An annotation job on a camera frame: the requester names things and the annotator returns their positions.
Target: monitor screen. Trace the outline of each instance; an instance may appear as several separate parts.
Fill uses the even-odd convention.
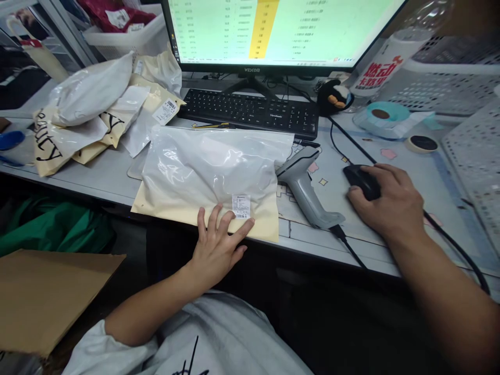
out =
[[[404,2],[168,0],[164,8],[180,64],[351,68]]]

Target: storage basket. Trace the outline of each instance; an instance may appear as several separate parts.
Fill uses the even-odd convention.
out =
[[[498,84],[500,46],[494,38],[437,37],[384,85],[376,100],[412,111],[470,116],[495,97]]]
[[[441,143],[500,255],[500,98],[462,122]]]
[[[139,55],[156,56],[169,48],[167,26],[161,4],[143,5],[141,10],[156,15],[156,18],[142,30],[130,33],[103,33],[98,27],[92,26],[83,32],[83,37],[107,60],[119,58],[130,51],[135,51]]]

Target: keyboard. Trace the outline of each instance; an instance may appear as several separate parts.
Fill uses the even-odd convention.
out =
[[[238,129],[271,130],[294,133],[295,138],[313,141],[318,135],[318,109],[315,103],[263,96],[227,94],[189,89],[178,117],[208,122],[228,122]]]

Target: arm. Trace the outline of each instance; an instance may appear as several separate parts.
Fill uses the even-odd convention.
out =
[[[362,220],[385,239],[443,354],[460,372],[489,374],[500,353],[500,307],[465,275],[423,227],[423,199],[396,167],[362,167],[376,177],[381,197],[348,193]]]
[[[232,211],[225,213],[217,229],[221,208],[221,204],[214,208],[207,229],[205,210],[200,208],[199,237],[193,258],[171,277],[134,294],[118,306],[105,319],[106,334],[128,346],[143,345],[165,320],[224,278],[243,257],[247,247],[236,249],[236,246],[246,237],[255,220],[248,219],[229,236],[229,223],[235,216]]]

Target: hand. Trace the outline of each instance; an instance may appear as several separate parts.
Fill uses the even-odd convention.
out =
[[[198,212],[198,243],[193,258],[186,267],[198,284],[200,295],[219,283],[243,257],[247,246],[236,246],[247,236],[255,223],[255,219],[248,219],[233,235],[228,235],[229,223],[236,216],[233,211],[227,211],[220,219],[217,229],[217,217],[221,208],[220,203],[215,206],[208,219],[207,229],[205,209],[202,207]]]
[[[361,219],[387,242],[415,241],[426,237],[423,227],[423,199],[408,174],[388,164],[361,167],[380,184],[381,197],[367,201],[358,186],[347,196]]]

